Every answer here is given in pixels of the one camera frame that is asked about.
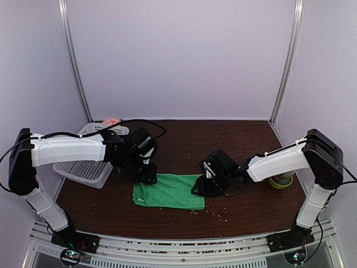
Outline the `green microfiber towel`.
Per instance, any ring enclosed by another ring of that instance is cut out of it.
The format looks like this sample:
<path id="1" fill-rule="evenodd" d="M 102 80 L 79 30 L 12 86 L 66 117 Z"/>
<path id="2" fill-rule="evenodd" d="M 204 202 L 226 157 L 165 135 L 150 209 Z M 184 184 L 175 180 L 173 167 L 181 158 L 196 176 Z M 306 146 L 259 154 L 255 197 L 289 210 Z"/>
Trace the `green microfiber towel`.
<path id="1" fill-rule="evenodd" d="M 157 174 L 157 183 L 135 183 L 132 198 L 143 207 L 203 210 L 205 198 L 191 193 L 199 174 Z"/>

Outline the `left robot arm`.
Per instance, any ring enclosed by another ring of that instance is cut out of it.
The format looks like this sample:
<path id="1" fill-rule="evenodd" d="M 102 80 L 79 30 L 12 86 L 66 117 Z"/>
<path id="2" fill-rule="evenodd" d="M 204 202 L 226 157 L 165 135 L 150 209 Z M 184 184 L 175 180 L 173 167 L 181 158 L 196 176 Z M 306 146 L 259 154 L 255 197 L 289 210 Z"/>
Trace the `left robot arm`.
<path id="1" fill-rule="evenodd" d="M 36 169 L 52 165 L 54 172 L 62 176 L 100 189 L 113 168 L 118 167 L 134 181 L 154 184 L 157 166 L 151 158 L 157 148 L 156 139 L 143 127 L 133 132 L 126 127 L 108 127 L 46 135 L 23 128 L 9 151 L 8 188 L 58 232 L 61 242 L 74 248 L 80 243 L 80 235 L 38 181 Z"/>

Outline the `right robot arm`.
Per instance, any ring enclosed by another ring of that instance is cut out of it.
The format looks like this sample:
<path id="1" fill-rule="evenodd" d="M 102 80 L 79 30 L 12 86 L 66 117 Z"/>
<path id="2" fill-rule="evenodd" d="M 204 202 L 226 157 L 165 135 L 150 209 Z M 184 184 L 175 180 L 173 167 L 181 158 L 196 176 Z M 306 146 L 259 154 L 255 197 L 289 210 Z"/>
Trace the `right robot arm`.
<path id="1" fill-rule="evenodd" d="M 239 189 L 260 183 L 277 175 L 310 169 L 315 177 L 308 195 L 299 209 L 295 227 L 286 234 L 290 246 L 298 246 L 307 238 L 307 229 L 327 206 L 334 190 L 344 181 L 342 149 L 317 129 L 310 129 L 294 143 L 237 163 L 224 150 L 216 150 L 200 161 L 202 175 L 191 193 L 200 197 L 218 197 L 229 187 Z"/>

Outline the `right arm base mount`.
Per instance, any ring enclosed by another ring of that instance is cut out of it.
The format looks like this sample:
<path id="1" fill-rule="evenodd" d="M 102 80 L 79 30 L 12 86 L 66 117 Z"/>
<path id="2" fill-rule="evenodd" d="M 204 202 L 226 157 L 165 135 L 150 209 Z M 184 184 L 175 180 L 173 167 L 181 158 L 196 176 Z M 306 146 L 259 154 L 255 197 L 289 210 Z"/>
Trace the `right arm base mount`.
<path id="1" fill-rule="evenodd" d="M 315 241 L 312 230 L 301 227 L 270 234 L 266 239 L 270 253 L 282 251 L 285 261 L 295 266 L 308 259 L 306 245 Z"/>

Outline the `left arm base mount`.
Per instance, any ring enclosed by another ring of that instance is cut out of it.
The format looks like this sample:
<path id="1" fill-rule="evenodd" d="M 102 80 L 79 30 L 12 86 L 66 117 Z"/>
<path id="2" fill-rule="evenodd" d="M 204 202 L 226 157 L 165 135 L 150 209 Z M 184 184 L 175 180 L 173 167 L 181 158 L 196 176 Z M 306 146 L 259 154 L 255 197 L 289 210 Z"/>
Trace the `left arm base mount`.
<path id="1" fill-rule="evenodd" d="M 50 226 L 52 238 L 51 243 L 59 245 L 64 249 L 60 252 L 60 261 L 65 267 L 78 265 L 88 253 L 96 253 L 100 237 L 94 234 L 78 232 L 68 219 L 68 226 L 61 231 L 55 231 Z"/>

